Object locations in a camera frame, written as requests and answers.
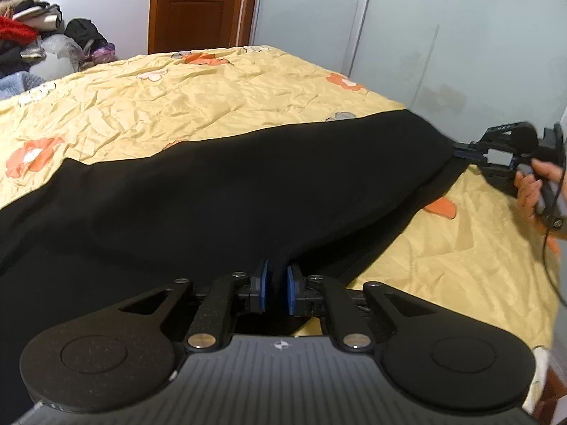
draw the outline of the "human hand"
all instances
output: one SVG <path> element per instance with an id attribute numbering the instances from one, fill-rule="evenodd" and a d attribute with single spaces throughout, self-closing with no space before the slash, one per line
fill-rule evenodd
<path id="1" fill-rule="evenodd" d="M 561 180 L 561 168 L 554 163 L 544 163 L 536 159 L 532 160 L 534 172 L 542 178 L 559 183 Z M 541 196 L 542 180 L 536 180 L 533 174 L 524 176 L 520 171 L 516 173 L 514 185 L 518 189 L 518 208 L 531 224 L 535 225 L 541 233 L 545 232 L 545 226 L 535 215 L 535 205 Z M 563 182 L 561 189 L 563 197 L 567 198 L 567 180 Z"/>

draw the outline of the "circular pad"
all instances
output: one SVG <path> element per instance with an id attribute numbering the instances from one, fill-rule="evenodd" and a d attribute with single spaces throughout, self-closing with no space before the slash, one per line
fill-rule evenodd
<path id="1" fill-rule="evenodd" d="M 61 361 L 81 374 L 102 374 L 121 364 L 128 354 L 124 343 L 104 335 L 88 335 L 67 343 Z"/>
<path id="2" fill-rule="evenodd" d="M 431 356 L 439 366 L 462 374 L 482 372 L 496 360 L 492 345 L 470 337 L 439 340 L 434 345 Z"/>
<path id="3" fill-rule="evenodd" d="M 477 413 L 520 406 L 534 375 L 516 336 L 454 315 L 405 318 L 382 352 L 382 366 L 408 395 L 442 410 Z"/>

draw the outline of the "finger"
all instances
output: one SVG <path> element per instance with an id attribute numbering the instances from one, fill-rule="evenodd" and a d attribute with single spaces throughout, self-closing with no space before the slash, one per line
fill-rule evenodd
<path id="1" fill-rule="evenodd" d="M 559 182 L 561 179 L 561 168 L 553 163 L 544 163 L 537 159 L 532 160 L 532 167 L 540 176 L 549 179 L 550 181 Z"/>
<path id="2" fill-rule="evenodd" d="M 514 178 L 514 185 L 518 190 L 522 190 L 524 187 L 529 185 L 530 181 L 533 179 L 528 179 L 529 176 L 523 176 L 520 172 L 516 173 Z"/>
<path id="3" fill-rule="evenodd" d="M 522 178 L 522 180 L 520 181 L 520 185 L 526 186 L 531 184 L 532 182 L 535 182 L 534 174 L 529 174 L 528 176 L 524 176 Z"/>
<path id="4" fill-rule="evenodd" d="M 521 184 L 520 189 L 518 190 L 518 206 L 524 212 L 526 217 L 533 214 L 535 204 L 537 203 L 541 193 L 540 189 L 541 181 Z"/>
<path id="5" fill-rule="evenodd" d="M 531 193 L 526 196 L 526 200 L 523 206 L 523 212 L 526 218 L 530 218 L 535 213 L 535 205 L 539 199 L 539 190 L 533 190 Z"/>

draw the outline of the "red clothing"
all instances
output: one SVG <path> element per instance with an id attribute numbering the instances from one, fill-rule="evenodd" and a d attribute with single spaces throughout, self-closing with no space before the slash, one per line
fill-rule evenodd
<path id="1" fill-rule="evenodd" d="M 0 40 L 15 41 L 20 46 L 27 46 L 38 38 L 38 31 L 26 24 L 0 16 Z"/>

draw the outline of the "plastic bag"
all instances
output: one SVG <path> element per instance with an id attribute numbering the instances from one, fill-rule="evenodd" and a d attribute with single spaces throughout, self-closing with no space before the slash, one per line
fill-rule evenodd
<path id="1" fill-rule="evenodd" d="M 69 58 L 75 72 L 79 71 L 80 61 L 84 61 L 86 56 L 83 53 L 81 47 L 73 40 L 63 34 L 55 34 L 48 36 L 41 42 L 41 47 L 45 52 L 50 52 L 51 54 L 56 54 L 58 59 L 62 57 Z"/>
<path id="2" fill-rule="evenodd" d="M 114 62 L 116 60 L 116 47 L 114 46 L 114 43 L 108 43 L 93 52 L 91 57 L 95 65 Z"/>

